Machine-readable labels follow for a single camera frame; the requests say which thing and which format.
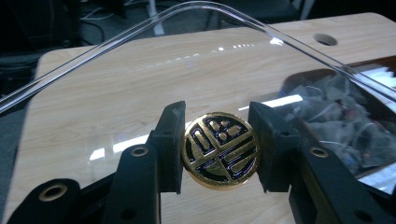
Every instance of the curved transparent edge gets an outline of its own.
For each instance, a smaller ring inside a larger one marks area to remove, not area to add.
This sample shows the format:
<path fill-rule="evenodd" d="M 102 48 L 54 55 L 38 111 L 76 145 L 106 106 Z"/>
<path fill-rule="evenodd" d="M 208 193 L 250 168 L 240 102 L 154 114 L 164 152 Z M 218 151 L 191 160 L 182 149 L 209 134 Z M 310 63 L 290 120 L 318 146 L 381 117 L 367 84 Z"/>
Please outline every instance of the curved transparent edge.
<path fill-rule="evenodd" d="M 170 7 L 166 9 L 164 12 L 159 13 L 158 15 L 153 16 L 146 21 L 142 21 L 136 26 L 127 29 L 121 34 L 107 40 L 103 44 L 98 45 L 93 49 L 90 49 L 82 53 L 73 60 L 64 63 L 63 65 L 57 67 L 56 69 L 48 72 L 46 75 L 37 78 L 33 80 L 31 83 L 25 85 L 24 87 L 12 92 L 10 95 L 0 99 L 0 114 L 9 110 L 12 106 L 17 105 L 18 103 L 44 90 L 52 82 L 56 81 L 60 77 L 63 77 L 71 73 L 72 71 L 79 68 L 83 64 L 119 47 L 120 45 L 130 41 L 133 37 L 175 16 L 176 14 L 192 9 L 210 9 L 223 13 L 231 18 L 234 18 L 237 21 L 240 21 L 242 24 L 246 25 L 247 27 L 263 32 L 271 37 L 283 41 L 283 43 L 291 46 L 292 48 L 300 51 L 301 53 L 339 72 L 341 75 L 348 78 L 349 80 L 360 83 L 361 85 L 382 94 L 383 96 L 385 96 L 386 98 L 390 99 L 393 102 L 396 101 L 396 90 L 389 88 L 379 82 L 376 82 L 375 80 L 365 76 L 362 73 L 359 73 L 353 68 L 345 64 L 342 64 L 336 61 L 335 59 L 315 49 L 312 49 L 311 47 L 292 38 L 289 35 L 285 35 L 279 32 L 278 30 L 266 24 L 263 24 L 259 21 L 256 21 L 253 18 L 249 17 L 248 15 L 243 14 L 231 7 L 227 7 L 225 5 L 213 3 L 213 2 L 195 1 L 195 2 L 182 3 L 174 7 Z"/>

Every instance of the black and gold emblem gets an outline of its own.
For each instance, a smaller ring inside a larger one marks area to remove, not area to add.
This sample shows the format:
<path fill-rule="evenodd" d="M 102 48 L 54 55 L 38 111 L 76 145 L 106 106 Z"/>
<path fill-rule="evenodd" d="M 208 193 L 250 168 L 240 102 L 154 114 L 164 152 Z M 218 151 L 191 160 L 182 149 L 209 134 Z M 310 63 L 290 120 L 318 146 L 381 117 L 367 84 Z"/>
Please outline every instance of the black and gold emblem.
<path fill-rule="evenodd" d="M 184 135 L 182 158 L 192 178 L 210 189 L 244 184 L 260 162 L 260 147 L 250 125 L 235 115 L 201 116 Z"/>

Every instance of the transparent acrylic shield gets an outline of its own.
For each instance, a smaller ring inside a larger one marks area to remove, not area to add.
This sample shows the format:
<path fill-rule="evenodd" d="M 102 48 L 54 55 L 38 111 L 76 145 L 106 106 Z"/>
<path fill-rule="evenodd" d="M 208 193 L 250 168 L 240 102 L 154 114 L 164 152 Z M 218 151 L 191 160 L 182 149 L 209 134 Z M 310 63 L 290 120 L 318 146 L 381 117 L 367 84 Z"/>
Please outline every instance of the transparent acrylic shield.
<path fill-rule="evenodd" d="M 155 25 L 161 23 L 166 32 L 167 27 L 177 27 L 180 20 L 191 20 L 191 27 L 153 36 Z M 247 120 L 251 101 L 269 102 L 298 95 L 300 103 L 291 103 L 296 106 L 280 109 L 279 113 L 285 119 L 292 115 L 314 121 L 318 126 L 314 130 L 320 129 L 317 123 L 323 121 L 321 116 L 327 112 L 331 112 L 326 115 L 332 116 L 330 120 L 339 120 L 344 113 L 340 111 L 342 108 L 333 111 L 328 106 L 338 108 L 356 103 L 354 106 L 361 110 L 349 111 L 350 116 L 362 113 L 366 123 L 352 131 L 349 136 L 352 145 L 361 140 L 362 134 L 370 135 L 366 129 L 372 125 L 382 130 L 390 142 L 394 141 L 390 128 L 393 114 L 386 106 L 381 107 L 387 111 L 385 122 L 389 126 L 386 126 L 373 120 L 369 116 L 372 112 L 363 112 L 371 101 L 378 100 L 367 98 L 356 84 L 391 102 L 395 98 L 393 89 L 222 5 L 190 2 L 170 8 L 100 46 L 81 49 L 80 56 L 54 69 L 59 65 L 56 60 L 67 58 L 64 52 L 67 54 L 67 51 L 55 51 L 44 56 L 41 61 L 48 62 L 47 66 L 39 67 L 36 80 L 0 101 L 1 119 L 14 119 L 18 113 L 25 113 L 5 218 L 33 188 L 46 181 L 71 178 L 84 188 L 114 173 L 121 152 L 145 143 L 163 109 L 178 101 L 186 102 L 186 121 L 216 111 Z M 292 81 L 296 85 L 291 87 L 288 78 L 293 76 L 299 82 Z M 327 84 L 319 82 L 313 86 L 320 77 L 335 83 L 331 93 L 322 88 Z M 307 102 L 312 97 L 330 99 L 329 94 L 338 95 L 323 104 L 314 99 L 309 105 L 318 106 L 305 108 L 304 113 L 301 110 L 301 101 Z M 336 142 L 335 139 L 319 141 L 329 148 L 330 142 Z M 353 147 L 343 141 L 335 144 Z M 366 151 L 350 150 L 353 153 L 346 155 L 344 161 L 350 159 L 348 156 L 364 160 Z M 373 166 L 395 161 L 394 149 L 386 153 L 389 160 L 377 161 Z M 270 194 L 273 196 L 264 195 L 256 175 L 239 189 L 218 192 L 195 184 L 184 172 L 181 194 L 162 194 L 162 220 L 163 223 L 230 220 L 237 223 L 251 214 L 265 216 L 262 208 L 270 211 L 268 206 L 279 201 L 288 206 L 287 194 Z M 227 206 L 229 203 L 234 204 L 232 209 Z M 200 219 L 189 219 L 191 214 Z M 292 219 L 290 213 L 280 216 Z"/>

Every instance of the light wood tabletop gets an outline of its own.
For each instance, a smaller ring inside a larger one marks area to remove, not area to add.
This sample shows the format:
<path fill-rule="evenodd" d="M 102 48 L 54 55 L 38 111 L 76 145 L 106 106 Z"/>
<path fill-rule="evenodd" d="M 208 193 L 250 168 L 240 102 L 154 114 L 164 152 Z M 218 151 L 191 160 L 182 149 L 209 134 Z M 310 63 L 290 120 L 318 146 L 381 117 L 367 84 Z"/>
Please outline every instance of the light wood tabletop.
<path fill-rule="evenodd" d="M 396 23 L 365 13 L 272 25 L 342 63 L 396 55 Z M 325 46 L 316 39 L 336 39 Z M 274 98 L 286 77 L 324 68 L 248 28 L 140 39 L 51 84 L 29 104 L 4 220 L 36 186 L 72 178 L 86 187 L 115 172 L 120 152 L 144 142 L 163 108 L 186 101 L 186 121 L 212 111 L 245 119 L 250 101 Z M 87 48 L 44 55 L 37 76 Z M 181 194 L 162 194 L 163 223 L 294 223 L 288 193 L 264 193 L 257 175 L 215 191 L 183 173 Z"/>

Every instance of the gold coin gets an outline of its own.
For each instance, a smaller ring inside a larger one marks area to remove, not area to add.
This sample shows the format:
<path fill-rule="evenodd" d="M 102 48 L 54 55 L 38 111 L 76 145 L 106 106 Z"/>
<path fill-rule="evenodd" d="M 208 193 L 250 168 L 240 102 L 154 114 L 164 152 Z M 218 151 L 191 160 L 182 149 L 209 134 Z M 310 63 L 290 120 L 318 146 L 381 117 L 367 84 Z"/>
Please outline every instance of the gold coin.
<path fill-rule="evenodd" d="M 256 172 L 260 147 L 250 125 L 235 115 L 214 112 L 187 128 L 181 156 L 191 177 L 210 189 L 235 189 Z"/>

